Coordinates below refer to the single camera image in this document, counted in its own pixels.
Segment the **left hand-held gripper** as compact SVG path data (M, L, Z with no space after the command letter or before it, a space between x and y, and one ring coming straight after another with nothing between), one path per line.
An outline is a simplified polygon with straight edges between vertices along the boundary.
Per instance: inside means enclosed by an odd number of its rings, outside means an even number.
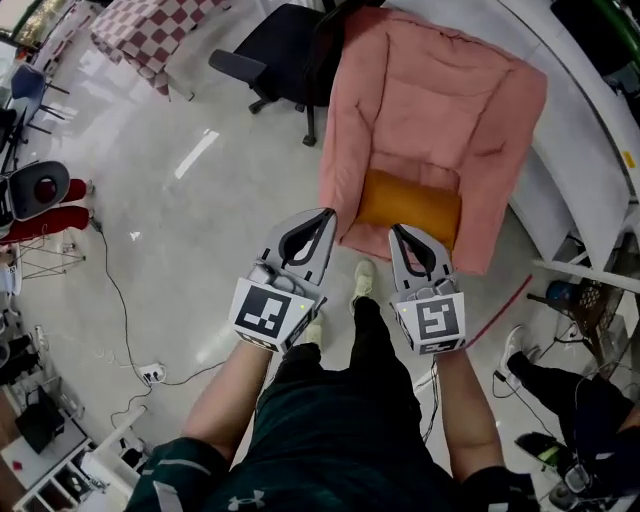
M237 281L231 303L229 322L242 340L274 353L291 349L327 301L317 285L336 229L331 208L299 212L271 229L261 260Z

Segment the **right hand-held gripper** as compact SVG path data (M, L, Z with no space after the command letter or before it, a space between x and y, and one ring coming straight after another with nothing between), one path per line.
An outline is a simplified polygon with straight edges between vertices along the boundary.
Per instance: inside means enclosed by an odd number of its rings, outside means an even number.
M446 247L406 224L391 227L389 244L397 291L390 306L411 350L435 355L464 349L464 293L451 276L453 266Z

